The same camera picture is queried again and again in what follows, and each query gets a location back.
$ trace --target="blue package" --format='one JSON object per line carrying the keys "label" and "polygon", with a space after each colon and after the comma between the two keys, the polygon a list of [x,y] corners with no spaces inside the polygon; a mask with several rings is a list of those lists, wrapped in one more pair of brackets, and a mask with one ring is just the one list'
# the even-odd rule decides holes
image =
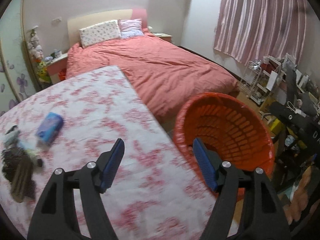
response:
{"label": "blue package", "polygon": [[49,113],[39,126],[36,135],[40,141],[50,146],[63,126],[63,118],[55,113]]}

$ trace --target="floral pillow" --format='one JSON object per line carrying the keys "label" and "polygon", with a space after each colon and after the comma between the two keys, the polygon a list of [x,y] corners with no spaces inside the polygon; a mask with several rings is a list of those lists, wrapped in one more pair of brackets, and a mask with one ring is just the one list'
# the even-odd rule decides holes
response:
{"label": "floral pillow", "polygon": [[91,25],[80,29],[79,32],[83,48],[102,41],[121,38],[121,32],[117,20]]}
{"label": "floral pillow", "polygon": [[134,20],[118,20],[118,24],[121,31],[121,37],[123,39],[132,38],[135,36],[142,36],[142,19]]}

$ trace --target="floral tablecloth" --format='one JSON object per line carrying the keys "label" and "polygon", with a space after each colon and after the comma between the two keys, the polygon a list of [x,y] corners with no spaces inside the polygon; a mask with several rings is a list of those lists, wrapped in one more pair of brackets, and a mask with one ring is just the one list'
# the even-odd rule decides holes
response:
{"label": "floral tablecloth", "polygon": [[[118,238],[199,239],[215,198],[117,66],[70,78],[24,100],[0,118],[0,134],[18,124],[20,138],[36,145],[34,134],[49,112],[65,123],[50,150],[41,152],[43,170],[33,174],[36,201],[55,168],[79,169],[122,138],[124,158],[112,187],[101,195]],[[0,174],[0,204],[25,237],[36,201],[16,203]],[[75,203],[81,233],[90,236],[78,190]],[[236,223],[230,232],[236,232]]]}

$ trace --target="laundry basket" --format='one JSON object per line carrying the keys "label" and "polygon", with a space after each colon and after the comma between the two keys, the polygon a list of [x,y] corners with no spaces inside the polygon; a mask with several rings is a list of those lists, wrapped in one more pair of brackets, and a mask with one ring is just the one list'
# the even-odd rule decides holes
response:
{"label": "laundry basket", "polygon": [[[274,146],[267,129],[255,112],[236,98],[204,93],[185,103],[178,113],[173,140],[203,180],[192,152],[196,137],[239,169],[253,171],[261,167],[268,176],[273,171]],[[239,189],[238,200],[243,196],[244,189]]]}

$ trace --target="cream headboard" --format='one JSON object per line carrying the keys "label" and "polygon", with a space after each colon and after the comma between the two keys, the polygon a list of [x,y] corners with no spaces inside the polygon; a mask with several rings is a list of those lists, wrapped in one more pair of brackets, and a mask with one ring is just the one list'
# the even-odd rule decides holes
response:
{"label": "cream headboard", "polygon": [[100,13],[89,14],[68,20],[68,35],[70,47],[80,42],[79,29],[94,25],[97,23],[110,21],[110,20],[130,20],[142,18],[142,27],[147,27],[147,12],[145,9],[127,9],[127,10],[116,10],[106,11]]}

